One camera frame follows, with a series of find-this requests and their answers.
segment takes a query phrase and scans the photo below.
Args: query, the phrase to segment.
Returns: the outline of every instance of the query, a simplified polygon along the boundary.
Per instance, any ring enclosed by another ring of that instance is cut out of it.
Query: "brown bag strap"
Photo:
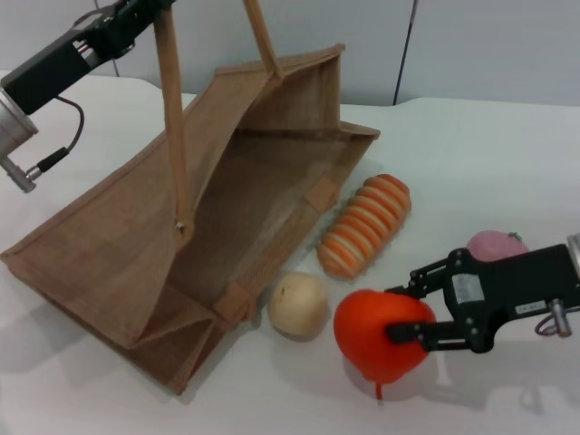
[[[165,131],[169,159],[173,169],[176,196],[176,238],[178,248],[185,245],[193,232],[193,217],[189,214],[186,177],[185,131],[181,103],[181,75],[173,13],[162,11],[154,23],[155,42],[161,72],[161,89],[165,104]]]
[[[244,0],[244,6],[246,7],[250,23],[252,24],[257,48],[262,55],[262,62],[264,63],[266,71],[281,79],[283,75],[282,68],[280,68],[280,63],[278,62],[276,53],[274,53],[274,47],[272,46],[272,40],[266,27],[266,21],[262,15],[259,0]]]

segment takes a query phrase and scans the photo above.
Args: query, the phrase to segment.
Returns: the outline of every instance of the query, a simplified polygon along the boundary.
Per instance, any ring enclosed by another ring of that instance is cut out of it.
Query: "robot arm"
[[[38,130],[28,118],[86,74],[135,46],[135,38],[175,0],[120,0],[77,20],[72,29],[0,81],[0,166],[24,192],[70,149],[23,171],[9,154]]]
[[[418,341],[423,349],[470,349],[489,352],[499,327],[538,314],[551,314],[553,332],[566,338],[572,330],[566,313],[580,305],[580,235],[568,246],[556,245],[494,262],[476,260],[467,249],[456,249],[430,266],[411,272],[408,287],[387,290],[421,299],[442,290],[453,321],[387,326],[396,343]]]

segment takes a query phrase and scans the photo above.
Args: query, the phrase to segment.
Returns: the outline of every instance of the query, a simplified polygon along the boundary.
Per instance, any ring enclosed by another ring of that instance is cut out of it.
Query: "burlap tote bag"
[[[181,393],[334,203],[379,132],[339,120],[343,46],[218,69],[181,110],[171,11],[155,23],[167,129],[2,254],[11,272]]]

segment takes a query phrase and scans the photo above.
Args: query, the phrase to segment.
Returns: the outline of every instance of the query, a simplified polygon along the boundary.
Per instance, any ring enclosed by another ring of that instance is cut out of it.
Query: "white tabletop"
[[[65,96],[85,109],[85,132],[32,194],[0,178],[0,250],[163,129],[160,91],[145,82],[87,77]],[[413,211],[355,286],[324,277],[312,252],[297,253],[288,268],[320,276],[332,308],[356,288],[406,282],[414,267],[483,229],[517,231],[532,248],[580,231],[580,108],[421,99],[342,112],[345,121],[382,131],[343,195],[366,177],[391,173],[410,186]],[[12,155],[23,167],[67,145],[77,125],[76,112],[58,101],[33,118],[40,134]],[[449,319],[440,296],[428,302]],[[385,387],[378,406],[371,386],[344,363],[331,323],[314,341],[295,343],[263,315],[260,325],[232,333],[176,398],[1,265],[0,434],[577,433],[580,343],[577,336],[539,339],[537,319],[506,325],[491,353],[432,354]],[[580,328],[580,315],[571,323]]]

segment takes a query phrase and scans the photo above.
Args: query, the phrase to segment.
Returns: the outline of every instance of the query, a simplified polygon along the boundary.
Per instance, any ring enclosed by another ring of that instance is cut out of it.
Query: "pink object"
[[[481,231],[468,242],[467,249],[479,261],[496,261],[529,252],[517,233]]]

